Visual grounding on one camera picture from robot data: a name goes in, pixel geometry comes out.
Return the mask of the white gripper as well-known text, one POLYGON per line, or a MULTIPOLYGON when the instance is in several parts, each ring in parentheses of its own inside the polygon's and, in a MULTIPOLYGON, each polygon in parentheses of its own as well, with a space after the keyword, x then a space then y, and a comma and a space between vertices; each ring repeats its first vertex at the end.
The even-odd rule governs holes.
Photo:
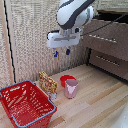
MULTIPOLYGON (((65 34, 61 35, 60 31, 52 31, 47 34, 47 46, 49 48, 58 48, 58 47, 64 47, 64 46, 71 46, 71 45, 77 45, 80 40, 80 33, 71 33, 71 34, 65 34)), ((68 47, 66 49, 66 55, 70 55, 71 48, 68 47)), ((54 49, 54 57, 58 57, 59 52, 54 49)))

